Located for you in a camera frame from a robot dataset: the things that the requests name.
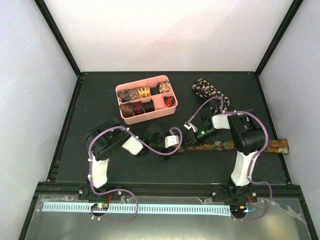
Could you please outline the right black frame post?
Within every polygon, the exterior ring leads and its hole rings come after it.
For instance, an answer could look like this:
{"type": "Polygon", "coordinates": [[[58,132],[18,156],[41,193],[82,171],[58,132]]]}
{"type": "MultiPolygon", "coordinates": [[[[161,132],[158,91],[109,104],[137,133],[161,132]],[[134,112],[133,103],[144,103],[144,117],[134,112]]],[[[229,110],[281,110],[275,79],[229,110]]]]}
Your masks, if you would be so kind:
{"type": "Polygon", "coordinates": [[[274,51],[276,50],[278,44],[280,43],[282,37],[284,36],[285,32],[287,31],[288,27],[290,26],[292,20],[294,19],[296,13],[300,9],[304,0],[293,0],[290,4],[285,16],[283,17],[279,27],[277,28],[270,44],[268,45],[261,61],[259,62],[254,74],[257,77],[260,77],[263,70],[265,69],[267,63],[269,62],[271,56],[273,55],[274,51]]]}

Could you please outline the brown paisley rolled tie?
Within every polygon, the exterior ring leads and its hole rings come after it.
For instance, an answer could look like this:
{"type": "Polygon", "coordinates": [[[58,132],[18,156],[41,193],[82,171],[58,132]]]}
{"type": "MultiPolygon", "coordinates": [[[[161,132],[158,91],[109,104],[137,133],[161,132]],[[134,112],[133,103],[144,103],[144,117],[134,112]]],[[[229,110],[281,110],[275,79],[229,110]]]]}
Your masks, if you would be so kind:
{"type": "Polygon", "coordinates": [[[138,88],[129,89],[128,93],[131,101],[141,98],[138,88]]]}

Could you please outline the yellow black rolled tie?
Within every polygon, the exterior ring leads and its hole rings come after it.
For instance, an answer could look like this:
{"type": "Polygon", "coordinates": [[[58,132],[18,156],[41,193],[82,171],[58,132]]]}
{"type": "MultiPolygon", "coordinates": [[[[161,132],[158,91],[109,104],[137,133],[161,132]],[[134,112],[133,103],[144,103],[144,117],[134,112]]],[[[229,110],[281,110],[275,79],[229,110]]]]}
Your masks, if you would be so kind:
{"type": "Polygon", "coordinates": [[[150,88],[148,86],[139,87],[138,88],[138,93],[139,93],[140,98],[146,98],[146,97],[150,97],[151,96],[151,91],[150,91],[150,88]]]}

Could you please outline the black frame post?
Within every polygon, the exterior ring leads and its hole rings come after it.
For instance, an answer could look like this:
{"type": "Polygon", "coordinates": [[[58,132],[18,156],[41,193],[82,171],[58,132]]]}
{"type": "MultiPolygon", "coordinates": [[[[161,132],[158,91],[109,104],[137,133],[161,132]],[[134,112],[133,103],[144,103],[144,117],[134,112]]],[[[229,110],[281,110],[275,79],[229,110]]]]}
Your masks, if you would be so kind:
{"type": "Polygon", "coordinates": [[[69,65],[71,66],[73,72],[77,77],[81,75],[81,70],[78,67],[75,58],[73,57],[54,17],[52,16],[47,4],[44,0],[34,0],[36,6],[38,7],[40,13],[42,14],[45,22],[47,23],[48,27],[50,28],[55,40],[57,41],[59,47],[61,48],[64,56],[66,57],[69,65]]]}
{"type": "Polygon", "coordinates": [[[287,31],[288,27],[290,26],[292,20],[294,19],[296,13],[300,9],[304,0],[293,0],[290,4],[285,16],[283,17],[279,27],[277,28],[270,44],[268,45],[261,61],[259,62],[254,74],[257,77],[260,77],[263,70],[265,69],[267,63],[269,62],[271,56],[273,55],[274,51],[276,50],[278,44],[280,43],[282,37],[284,36],[285,32],[287,31]]]}

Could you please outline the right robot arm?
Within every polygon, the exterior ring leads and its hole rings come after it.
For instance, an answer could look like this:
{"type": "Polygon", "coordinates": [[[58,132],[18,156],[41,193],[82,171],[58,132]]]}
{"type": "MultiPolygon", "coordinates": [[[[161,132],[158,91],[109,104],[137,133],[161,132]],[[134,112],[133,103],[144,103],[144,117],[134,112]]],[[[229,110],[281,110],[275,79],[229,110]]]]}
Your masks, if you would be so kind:
{"type": "Polygon", "coordinates": [[[252,111],[233,111],[211,115],[208,127],[199,130],[191,120],[184,127],[193,133],[192,140],[199,142],[207,139],[217,130],[230,130],[232,141],[237,150],[233,172],[226,185],[228,198],[234,202],[240,201],[253,184],[252,173],[258,156],[267,147],[269,137],[262,122],[252,114],[252,111]]]}

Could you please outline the light blue slotted strip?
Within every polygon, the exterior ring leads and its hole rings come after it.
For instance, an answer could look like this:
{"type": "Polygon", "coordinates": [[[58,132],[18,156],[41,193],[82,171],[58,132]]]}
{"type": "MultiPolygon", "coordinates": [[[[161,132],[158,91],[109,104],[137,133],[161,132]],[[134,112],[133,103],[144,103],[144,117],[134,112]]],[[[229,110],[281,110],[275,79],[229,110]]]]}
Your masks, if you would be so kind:
{"type": "Polygon", "coordinates": [[[42,212],[231,216],[228,205],[45,202],[42,212]]]}

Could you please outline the brown green patterned tie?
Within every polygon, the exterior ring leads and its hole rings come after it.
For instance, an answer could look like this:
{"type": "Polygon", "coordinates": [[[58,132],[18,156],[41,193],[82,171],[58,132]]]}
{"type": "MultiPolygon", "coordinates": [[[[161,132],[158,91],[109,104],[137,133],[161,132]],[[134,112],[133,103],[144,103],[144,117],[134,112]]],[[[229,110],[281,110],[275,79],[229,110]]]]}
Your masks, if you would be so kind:
{"type": "MultiPolygon", "coordinates": [[[[239,144],[235,145],[233,140],[230,141],[215,141],[209,143],[195,143],[187,142],[185,145],[181,146],[178,150],[179,153],[184,151],[240,151],[249,150],[248,147],[241,147],[239,144]]],[[[290,148],[288,140],[286,138],[279,140],[269,140],[266,148],[263,149],[267,153],[283,154],[288,155],[290,153],[290,148]]]]}

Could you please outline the black floral tie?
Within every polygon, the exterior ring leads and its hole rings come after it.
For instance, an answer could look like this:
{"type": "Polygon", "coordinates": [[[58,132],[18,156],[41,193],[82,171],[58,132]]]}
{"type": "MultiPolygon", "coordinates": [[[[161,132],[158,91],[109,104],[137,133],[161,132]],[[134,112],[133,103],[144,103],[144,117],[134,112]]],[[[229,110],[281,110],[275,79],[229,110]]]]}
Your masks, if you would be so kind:
{"type": "Polygon", "coordinates": [[[219,91],[216,87],[203,78],[198,79],[192,84],[192,90],[198,97],[206,101],[214,98],[213,100],[220,104],[219,107],[214,109],[213,112],[215,114],[218,112],[222,113],[223,111],[227,111],[231,104],[230,99],[224,93],[219,91]]]}

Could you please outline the black aluminium mounting rail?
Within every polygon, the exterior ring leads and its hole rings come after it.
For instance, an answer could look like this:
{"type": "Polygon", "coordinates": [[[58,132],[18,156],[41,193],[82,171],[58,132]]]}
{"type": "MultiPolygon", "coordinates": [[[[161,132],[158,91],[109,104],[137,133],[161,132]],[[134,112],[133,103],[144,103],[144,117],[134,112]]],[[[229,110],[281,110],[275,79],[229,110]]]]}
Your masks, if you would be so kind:
{"type": "MultiPolygon", "coordinates": [[[[266,185],[250,185],[246,190],[238,194],[231,194],[226,184],[109,184],[107,187],[115,189],[112,194],[113,200],[119,200],[121,196],[129,196],[123,190],[132,192],[137,197],[199,197],[212,198],[215,202],[246,201],[246,196],[252,200],[257,198],[269,198],[270,190],[266,185]]],[[[108,200],[106,195],[96,195],[92,192],[89,184],[78,183],[49,183],[40,182],[34,195],[75,195],[80,200],[94,201],[98,199],[108,200]]]]}

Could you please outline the clear acrylic sheet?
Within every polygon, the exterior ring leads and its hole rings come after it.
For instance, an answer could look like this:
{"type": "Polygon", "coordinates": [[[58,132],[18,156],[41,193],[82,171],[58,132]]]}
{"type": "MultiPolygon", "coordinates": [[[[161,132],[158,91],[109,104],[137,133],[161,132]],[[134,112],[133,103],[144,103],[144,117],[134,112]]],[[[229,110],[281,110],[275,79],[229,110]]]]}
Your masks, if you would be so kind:
{"type": "MultiPolygon", "coordinates": [[[[43,204],[93,203],[73,196],[39,198],[27,240],[310,240],[307,220],[294,198],[259,198],[231,216],[43,212],[43,204]]],[[[215,205],[210,199],[141,197],[139,204],[215,205]]]]}

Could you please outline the white red floral rolled tie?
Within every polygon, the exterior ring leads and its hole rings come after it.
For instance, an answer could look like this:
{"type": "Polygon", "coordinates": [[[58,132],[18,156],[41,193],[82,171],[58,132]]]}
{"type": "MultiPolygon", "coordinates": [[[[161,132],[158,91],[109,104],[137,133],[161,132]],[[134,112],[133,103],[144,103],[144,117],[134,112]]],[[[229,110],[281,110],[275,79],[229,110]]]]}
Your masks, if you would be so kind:
{"type": "Polygon", "coordinates": [[[161,94],[170,92],[172,90],[172,87],[169,81],[160,82],[157,86],[161,94]]]}

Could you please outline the left black frame post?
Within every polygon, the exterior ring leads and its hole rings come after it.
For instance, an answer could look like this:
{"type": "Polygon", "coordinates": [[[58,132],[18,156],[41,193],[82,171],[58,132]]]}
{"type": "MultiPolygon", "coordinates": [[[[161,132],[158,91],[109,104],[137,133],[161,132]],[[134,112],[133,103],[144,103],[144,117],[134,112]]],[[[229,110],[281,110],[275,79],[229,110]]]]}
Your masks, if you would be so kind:
{"type": "Polygon", "coordinates": [[[71,66],[73,72],[77,77],[81,75],[81,70],[78,67],[75,58],[73,57],[54,17],[52,16],[47,4],[44,0],[34,0],[36,6],[38,7],[40,13],[42,14],[45,22],[47,23],[48,27],[50,28],[55,40],[57,41],[59,47],[61,48],[64,56],[66,57],[69,65],[71,66]]]}

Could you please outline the pink divided organizer box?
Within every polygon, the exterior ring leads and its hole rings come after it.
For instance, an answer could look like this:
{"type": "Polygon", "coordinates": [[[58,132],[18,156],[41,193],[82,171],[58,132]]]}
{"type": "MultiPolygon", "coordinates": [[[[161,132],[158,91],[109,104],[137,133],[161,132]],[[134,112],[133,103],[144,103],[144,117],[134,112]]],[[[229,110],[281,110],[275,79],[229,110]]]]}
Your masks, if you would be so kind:
{"type": "Polygon", "coordinates": [[[145,122],[148,120],[153,120],[156,118],[165,117],[168,115],[172,115],[176,112],[176,108],[178,106],[178,100],[177,100],[176,95],[173,91],[173,87],[172,87],[171,83],[170,83],[170,85],[171,85],[170,92],[165,92],[165,93],[159,92],[158,84],[161,82],[165,82],[165,81],[169,81],[169,78],[166,75],[159,75],[159,76],[154,76],[154,77],[150,77],[150,78],[145,78],[145,79],[141,79],[141,80],[137,80],[137,81],[132,81],[132,82],[120,84],[115,88],[120,116],[122,117],[122,119],[124,120],[124,122],[127,125],[133,125],[133,124],[145,122]],[[136,100],[130,100],[128,102],[119,102],[117,92],[122,91],[122,90],[141,88],[141,87],[149,87],[151,96],[136,99],[136,100]],[[175,98],[176,105],[173,107],[167,108],[164,103],[164,97],[169,97],[169,96],[173,96],[175,98]],[[120,110],[120,105],[128,104],[128,103],[133,104],[133,103],[136,103],[139,101],[141,101],[144,104],[146,102],[149,102],[150,100],[153,100],[153,102],[154,102],[155,111],[148,112],[148,113],[144,112],[143,114],[128,117],[128,118],[124,118],[122,116],[122,113],[120,110]]]}

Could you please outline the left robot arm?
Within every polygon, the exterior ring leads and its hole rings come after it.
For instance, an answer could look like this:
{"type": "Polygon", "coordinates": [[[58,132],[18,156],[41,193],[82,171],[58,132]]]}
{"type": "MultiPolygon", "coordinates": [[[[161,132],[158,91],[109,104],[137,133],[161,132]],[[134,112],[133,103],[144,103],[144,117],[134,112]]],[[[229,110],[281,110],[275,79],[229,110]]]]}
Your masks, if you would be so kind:
{"type": "Polygon", "coordinates": [[[177,127],[165,133],[157,124],[150,125],[142,136],[135,135],[129,127],[122,126],[115,118],[98,125],[85,138],[88,152],[91,184],[89,193],[97,200],[103,199],[108,192],[107,172],[111,157],[122,157],[124,150],[135,157],[145,156],[149,151],[164,157],[178,152],[183,142],[183,134],[177,127]]]}

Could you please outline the blue floral rolled tie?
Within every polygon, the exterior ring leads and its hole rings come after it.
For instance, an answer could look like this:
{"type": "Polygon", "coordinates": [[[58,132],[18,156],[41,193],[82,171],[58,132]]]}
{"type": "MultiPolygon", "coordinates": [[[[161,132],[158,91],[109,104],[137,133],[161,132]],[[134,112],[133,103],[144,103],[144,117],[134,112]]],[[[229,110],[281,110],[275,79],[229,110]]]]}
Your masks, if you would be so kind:
{"type": "Polygon", "coordinates": [[[120,103],[126,103],[131,100],[128,90],[121,90],[117,92],[117,97],[120,103]]]}

